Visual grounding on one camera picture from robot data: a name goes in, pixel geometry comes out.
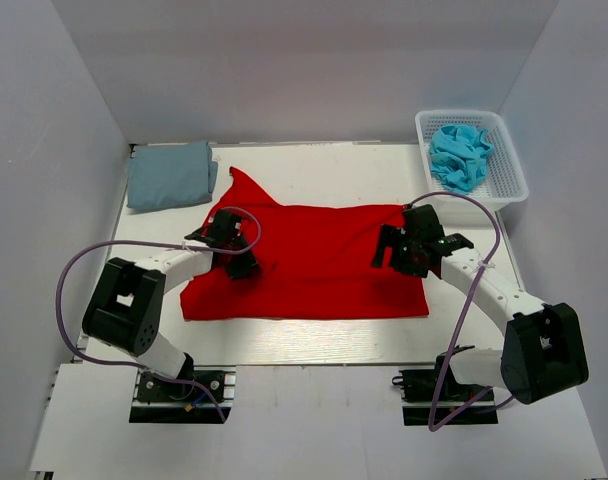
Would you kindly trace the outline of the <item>red t shirt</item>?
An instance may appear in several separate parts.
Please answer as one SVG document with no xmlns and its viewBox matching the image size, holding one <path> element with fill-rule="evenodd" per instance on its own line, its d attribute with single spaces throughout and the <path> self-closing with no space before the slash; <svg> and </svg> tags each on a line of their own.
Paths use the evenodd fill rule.
<svg viewBox="0 0 608 480">
<path fill-rule="evenodd" d="M 233 318 L 352 320 L 422 317 L 423 282 L 371 265 L 382 225 L 402 225 L 399 205 L 344 208 L 282 205 L 242 170 L 219 207 L 255 216 L 243 224 L 259 264 L 252 277 L 231 279 L 214 266 L 180 294 L 187 321 Z"/>
</svg>

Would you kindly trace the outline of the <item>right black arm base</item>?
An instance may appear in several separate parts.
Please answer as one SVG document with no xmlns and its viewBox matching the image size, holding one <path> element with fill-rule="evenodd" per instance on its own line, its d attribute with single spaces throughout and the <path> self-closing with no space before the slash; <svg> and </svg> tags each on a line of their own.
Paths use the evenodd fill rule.
<svg viewBox="0 0 608 480">
<path fill-rule="evenodd" d="M 433 367 L 422 367 L 399 370 L 392 377 L 392 386 L 399 389 L 402 400 L 402 415 L 405 426 L 428 425 L 430 406 L 437 382 L 438 371 Z M 438 423 L 447 415 L 461 407 L 466 401 L 483 391 L 479 385 L 457 384 L 451 373 L 448 373 L 435 414 Z M 448 425 L 494 425 L 498 415 L 494 410 L 495 397 L 492 391 L 487 392 L 480 400 L 466 411 L 451 420 Z"/>
</svg>

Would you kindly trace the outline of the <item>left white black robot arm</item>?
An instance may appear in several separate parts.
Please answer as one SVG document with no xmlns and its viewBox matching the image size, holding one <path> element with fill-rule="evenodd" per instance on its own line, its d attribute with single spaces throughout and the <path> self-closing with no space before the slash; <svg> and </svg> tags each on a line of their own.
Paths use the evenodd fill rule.
<svg viewBox="0 0 608 480">
<path fill-rule="evenodd" d="M 195 387 L 194 361 L 159 332 L 164 297 L 218 261 L 229 278 L 250 277 L 258 268 L 252 248 L 261 234 L 252 213 L 224 207 L 179 244 L 142 244 L 159 248 L 157 255 L 109 259 L 83 316 L 83 333 L 127 354 L 128 365 L 158 377 L 172 398 L 186 398 Z"/>
</svg>

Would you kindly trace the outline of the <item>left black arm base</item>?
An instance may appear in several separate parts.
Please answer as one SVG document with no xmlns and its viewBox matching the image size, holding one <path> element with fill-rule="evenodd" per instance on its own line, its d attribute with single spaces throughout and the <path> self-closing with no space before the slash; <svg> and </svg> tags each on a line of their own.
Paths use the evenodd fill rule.
<svg viewBox="0 0 608 480">
<path fill-rule="evenodd" d="M 132 424 L 201 425 L 222 424 L 219 407 L 227 419 L 233 407 L 236 370 L 234 367 L 195 368 L 193 380 L 206 387 L 175 385 L 156 379 L 149 372 L 139 373 L 129 414 Z"/>
</svg>

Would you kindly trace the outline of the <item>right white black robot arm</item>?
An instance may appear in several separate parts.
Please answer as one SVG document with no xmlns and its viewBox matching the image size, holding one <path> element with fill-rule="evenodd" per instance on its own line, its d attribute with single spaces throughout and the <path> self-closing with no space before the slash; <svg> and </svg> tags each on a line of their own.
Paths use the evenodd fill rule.
<svg viewBox="0 0 608 480">
<path fill-rule="evenodd" d="M 496 387 L 532 404 L 587 382 L 580 322 L 571 306 L 548 304 L 498 273 L 465 236 L 445 234 L 432 206 L 407 206 L 403 219 L 401 227 L 381 226 L 373 266 L 435 275 L 466 294 L 466 305 L 476 305 L 503 335 L 499 350 L 452 343 L 435 362 L 437 394 L 456 399 L 471 385 Z"/>
</svg>

